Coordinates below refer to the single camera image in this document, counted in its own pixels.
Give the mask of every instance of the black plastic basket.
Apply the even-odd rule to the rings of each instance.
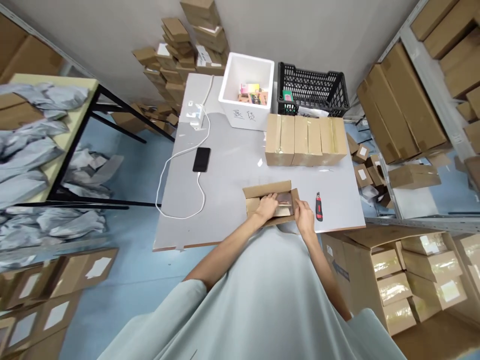
[[[284,100],[283,90],[291,91],[293,101]],[[297,115],[302,106],[341,118],[350,109],[343,72],[307,71],[283,62],[278,63],[277,101],[281,115]]]

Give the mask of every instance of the smartphone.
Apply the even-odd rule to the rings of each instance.
[[[205,173],[209,167],[210,148],[199,147],[196,149],[195,162],[193,163],[194,173]]]

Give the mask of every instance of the styrofoam box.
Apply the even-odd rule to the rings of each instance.
[[[228,55],[218,101],[233,128],[267,131],[274,97],[274,69],[275,63],[271,60],[235,52]],[[261,89],[268,91],[268,103],[238,101],[242,84],[260,84]]]

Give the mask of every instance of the floor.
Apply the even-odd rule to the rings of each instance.
[[[347,131],[357,141],[368,138],[367,132],[357,133],[352,126],[348,125]],[[160,172],[172,155],[173,143],[148,130],[138,135],[148,143],[141,144],[92,119],[81,144],[106,155],[125,156],[118,173],[107,184],[114,190],[116,199],[154,202]],[[365,216],[376,216],[375,208],[366,203],[362,205]],[[159,217],[154,207],[109,210],[105,216],[111,243],[119,247],[118,256],[108,279],[83,292],[60,360],[96,359],[132,317],[153,311],[213,248],[153,253]],[[480,353],[465,359],[480,359]]]

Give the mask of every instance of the white tabletop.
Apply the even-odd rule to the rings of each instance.
[[[242,188],[291,180],[301,200],[315,208],[320,192],[323,218],[315,221],[315,231],[324,233],[365,226],[360,195],[350,156],[333,166],[267,166],[265,133],[232,128],[218,102],[222,77],[215,77],[205,102],[211,120],[208,139],[202,147],[211,148],[208,170],[200,176],[206,201],[202,212],[186,220],[159,215],[153,244],[154,251],[182,249],[217,244],[246,218]],[[186,83],[183,106],[188,101],[201,103],[208,90],[210,76],[192,73]],[[198,144],[206,130],[195,131],[190,120],[180,114],[173,154]],[[161,209],[167,215],[187,217],[202,205],[197,173],[192,171],[196,150],[174,158],[169,166]],[[298,231],[295,222],[288,231]]]

